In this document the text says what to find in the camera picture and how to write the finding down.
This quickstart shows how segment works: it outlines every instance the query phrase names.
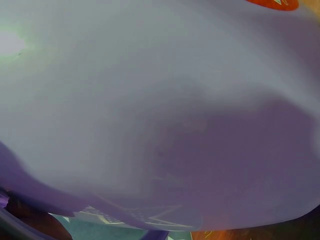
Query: orange object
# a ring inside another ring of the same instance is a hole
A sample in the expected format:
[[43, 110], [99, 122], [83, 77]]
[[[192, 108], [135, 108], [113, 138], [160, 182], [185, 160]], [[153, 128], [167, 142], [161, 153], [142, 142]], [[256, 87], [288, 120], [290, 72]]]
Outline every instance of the orange object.
[[298, 0], [247, 0], [250, 3], [257, 4], [269, 9], [280, 11], [293, 11], [299, 7]]

